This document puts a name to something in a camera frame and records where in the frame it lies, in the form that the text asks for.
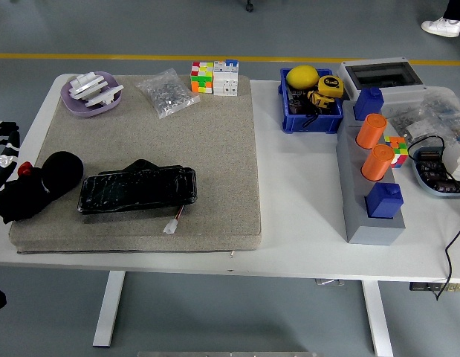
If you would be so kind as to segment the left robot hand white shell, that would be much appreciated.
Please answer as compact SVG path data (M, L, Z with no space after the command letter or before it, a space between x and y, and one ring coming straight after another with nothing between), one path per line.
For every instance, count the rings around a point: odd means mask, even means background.
M17 166L20 150L19 126L16 122L0 121L0 188L9 179Z

